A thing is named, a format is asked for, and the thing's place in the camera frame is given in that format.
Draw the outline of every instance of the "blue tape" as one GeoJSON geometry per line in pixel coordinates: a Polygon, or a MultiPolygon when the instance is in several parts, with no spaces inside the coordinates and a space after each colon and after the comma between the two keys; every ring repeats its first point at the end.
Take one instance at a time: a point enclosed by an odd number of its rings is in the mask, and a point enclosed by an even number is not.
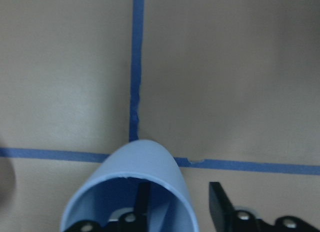
{"type": "MultiPolygon", "coordinates": [[[[54,151],[23,148],[0,148],[0,157],[8,158],[31,158],[31,159],[49,159],[79,162],[102,163],[107,154],[84,153],[72,151],[54,151]]],[[[219,170],[235,170],[265,173],[286,173],[286,174],[304,174],[320,175],[320,166],[283,164],[283,163],[256,163],[230,160],[205,159],[202,162],[193,163],[187,158],[174,158],[179,167],[187,168],[205,168],[219,170]]]]}
{"type": "Polygon", "coordinates": [[[138,140],[145,0],[133,0],[129,141],[138,140]]]}

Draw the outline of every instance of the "vertical blue tape strip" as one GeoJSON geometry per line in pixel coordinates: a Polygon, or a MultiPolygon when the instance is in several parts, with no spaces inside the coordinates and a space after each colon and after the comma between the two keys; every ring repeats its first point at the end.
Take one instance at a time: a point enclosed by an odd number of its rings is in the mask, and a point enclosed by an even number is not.
{"type": "Polygon", "coordinates": [[[133,0],[129,141],[139,139],[139,102],[145,0],[133,0]]]}

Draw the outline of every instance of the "silver screw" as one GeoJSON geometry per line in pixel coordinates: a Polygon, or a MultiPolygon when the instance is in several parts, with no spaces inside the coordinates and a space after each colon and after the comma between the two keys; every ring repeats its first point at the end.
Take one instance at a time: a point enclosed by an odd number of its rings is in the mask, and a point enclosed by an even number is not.
{"type": "Polygon", "coordinates": [[[242,220],[249,220],[249,218],[250,218],[250,215],[245,211],[240,211],[240,212],[238,212],[237,215],[238,215],[238,218],[242,219],[242,220]]]}
{"type": "Polygon", "coordinates": [[[124,219],[126,222],[131,223],[136,220],[136,216],[133,213],[130,213],[124,219]]]}
{"type": "Polygon", "coordinates": [[[81,227],[81,232],[90,232],[93,230],[93,226],[90,223],[85,224],[84,226],[81,227]]]}
{"type": "Polygon", "coordinates": [[[283,220],[283,224],[287,228],[296,228],[296,222],[294,222],[292,219],[286,218],[283,220]]]}

